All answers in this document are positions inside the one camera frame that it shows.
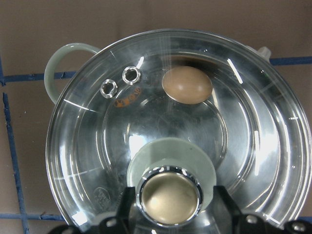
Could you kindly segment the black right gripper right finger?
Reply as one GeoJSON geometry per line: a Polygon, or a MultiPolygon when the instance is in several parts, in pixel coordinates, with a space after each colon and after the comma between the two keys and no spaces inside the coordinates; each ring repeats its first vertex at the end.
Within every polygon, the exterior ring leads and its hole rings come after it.
{"type": "Polygon", "coordinates": [[[238,205],[224,186],[214,186],[211,201],[212,216],[220,234],[243,234],[242,217],[238,205]]]}

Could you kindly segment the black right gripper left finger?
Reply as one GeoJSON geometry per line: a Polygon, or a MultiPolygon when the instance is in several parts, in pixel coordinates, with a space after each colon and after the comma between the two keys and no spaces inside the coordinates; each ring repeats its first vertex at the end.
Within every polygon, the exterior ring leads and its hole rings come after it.
{"type": "Polygon", "coordinates": [[[135,204],[135,188],[125,188],[117,213],[102,220],[98,226],[100,234],[132,234],[130,214],[135,204]]]}

